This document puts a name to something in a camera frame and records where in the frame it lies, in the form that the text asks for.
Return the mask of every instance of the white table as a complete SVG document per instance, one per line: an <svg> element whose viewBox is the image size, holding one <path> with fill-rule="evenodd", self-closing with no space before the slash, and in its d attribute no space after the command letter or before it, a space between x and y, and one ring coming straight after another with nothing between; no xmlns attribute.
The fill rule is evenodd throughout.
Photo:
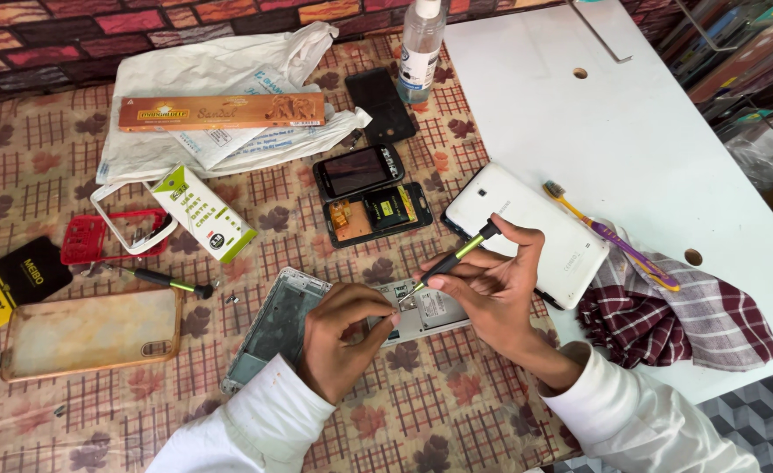
<svg viewBox="0 0 773 473"><path fill-rule="evenodd" d="M539 190L552 179L585 215L747 291L773 330L773 213L617 0L578 4L615 64L570 7L445 29L445 43L489 156ZM581 67L588 78L578 79ZM562 342L583 340L574 311L550 309ZM637 370L698 403L773 374L682 361Z"/></svg>

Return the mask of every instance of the gray patterned floor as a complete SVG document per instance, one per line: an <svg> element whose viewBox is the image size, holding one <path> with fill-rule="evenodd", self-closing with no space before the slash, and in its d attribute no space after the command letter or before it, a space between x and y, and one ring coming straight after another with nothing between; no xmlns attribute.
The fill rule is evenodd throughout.
<svg viewBox="0 0 773 473"><path fill-rule="evenodd" d="M763 473L773 473L773 376L698 405L716 430L754 453ZM553 466L555 473L616 473L599 459L579 457Z"/></svg>

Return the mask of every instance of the bottle cap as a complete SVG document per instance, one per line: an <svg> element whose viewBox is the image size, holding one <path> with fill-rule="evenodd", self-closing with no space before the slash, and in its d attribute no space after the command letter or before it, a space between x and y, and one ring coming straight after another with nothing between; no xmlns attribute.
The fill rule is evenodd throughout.
<svg viewBox="0 0 773 473"><path fill-rule="evenodd" d="M441 5L441 0L416 0L416 14L422 18L436 18Z"/></svg>

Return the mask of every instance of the hand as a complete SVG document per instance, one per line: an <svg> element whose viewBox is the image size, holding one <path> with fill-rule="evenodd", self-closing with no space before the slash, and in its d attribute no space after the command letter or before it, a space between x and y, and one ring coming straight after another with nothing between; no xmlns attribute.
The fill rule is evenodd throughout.
<svg viewBox="0 0 773 473"><path fill-rule="evenodd" d="M529 322L544 234L515 226L498 214L492 214L492 222L503 237L518 243L514 258L476 248L449 275L433 276L428 285L456 299L477 335L493 349L532 371L551 388L565 391L579 378L581 366L545 343ZM421 278L447 255L442 253L422 263L413 278Z"/></svg>
<svg viewBox="0 0 773 473"><path fill-rule="evenodd" d="M343 331L365 317L384 317L355 345ZM365 285L337 283L305 317L299 377L313 392L337 404L355 385L401 316L380 292Z"/></svg>

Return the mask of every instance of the toothbrush bristles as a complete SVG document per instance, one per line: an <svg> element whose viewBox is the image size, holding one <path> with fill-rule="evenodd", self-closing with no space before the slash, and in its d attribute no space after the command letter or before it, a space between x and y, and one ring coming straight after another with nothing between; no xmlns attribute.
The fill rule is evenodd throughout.
<svg viewBox="0 0 773 473"><path fill-rule="evenodd" d="M559 184L554 183L553 181L547 181L545 183L545 188L547 189L547 192L550 193L553 197L556 197L557 199L560 198L564 193L565 189L562 188Z"/></svg>

